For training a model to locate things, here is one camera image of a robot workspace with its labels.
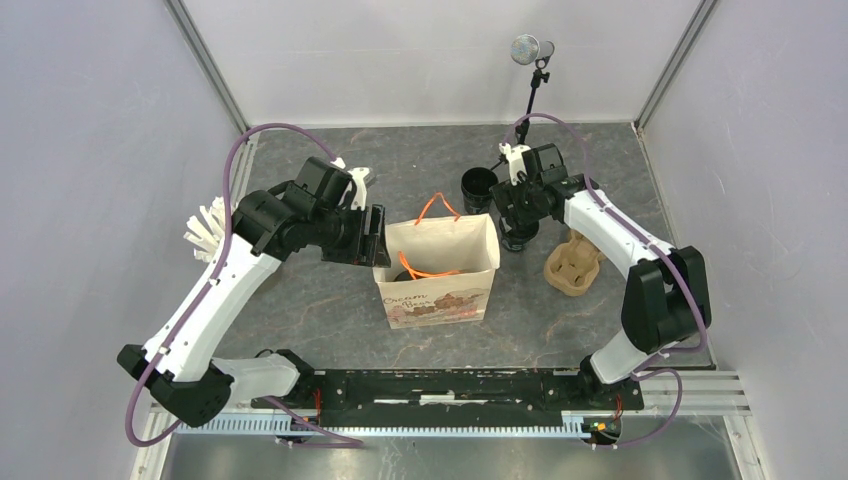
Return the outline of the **single black coffee cup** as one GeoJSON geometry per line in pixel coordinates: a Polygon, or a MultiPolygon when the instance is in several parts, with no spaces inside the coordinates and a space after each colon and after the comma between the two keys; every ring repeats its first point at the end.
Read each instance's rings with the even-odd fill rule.
{"type": "Polygon", "coordinates": [[[498,231],[501,247],[512,253],[519,253],[538,235],[540,224],[533,222],[527,225],[511,226],[503,218],[499,220],[498,231]]]}

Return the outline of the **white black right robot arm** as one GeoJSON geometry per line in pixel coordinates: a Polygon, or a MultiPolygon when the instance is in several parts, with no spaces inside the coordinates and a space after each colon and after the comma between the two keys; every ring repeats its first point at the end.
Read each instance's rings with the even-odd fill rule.
{"type": "Polygon", "coordinates": [[[683,352],[684,340],[698,340],[693,352],[705,348],[709,290],[696,248],[675,247],[637,225],[588,174],[569,175],[553,144],[503,142],[499,150],[509,177],[490,191],[502,246],[524,250],[550,217],[591,242],[626,280],[620,330],[580,368],[577,392],[585,405],[606,406],[617,396],[617,383],[637,379],[656,357],[683,352]]]}

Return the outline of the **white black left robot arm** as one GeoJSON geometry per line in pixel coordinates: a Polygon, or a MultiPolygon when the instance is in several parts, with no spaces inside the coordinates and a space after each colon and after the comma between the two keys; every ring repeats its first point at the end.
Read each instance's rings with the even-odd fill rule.
{"type": "Polygon", "coordinates": [[[306,405],[314,381],[294,354],[227,360],[214,353],[256,290],[305,247],[320,248],[325,262],[390,266],[385,209],[366,203],[371,177],[366,167],[343,170],[310,157],[296,179],[246,195],[204,278],[152,338],[125,345],[118,364],[190,427],[265,396],[306,405]]]}

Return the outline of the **paper takeout bag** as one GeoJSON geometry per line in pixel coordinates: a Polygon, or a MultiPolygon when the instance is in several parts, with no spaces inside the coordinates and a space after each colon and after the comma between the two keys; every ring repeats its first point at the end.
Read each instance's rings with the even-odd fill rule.
{"type": "Polygon", "coordinates": [[[373,269],[392,329],[481,321],[500,267],[496,227],[487,214],[463,215],[440,192],[418,217],[385,227],[389,268],[373,269]],[[394,282],[403,270],[424,278],[394,282]]]}

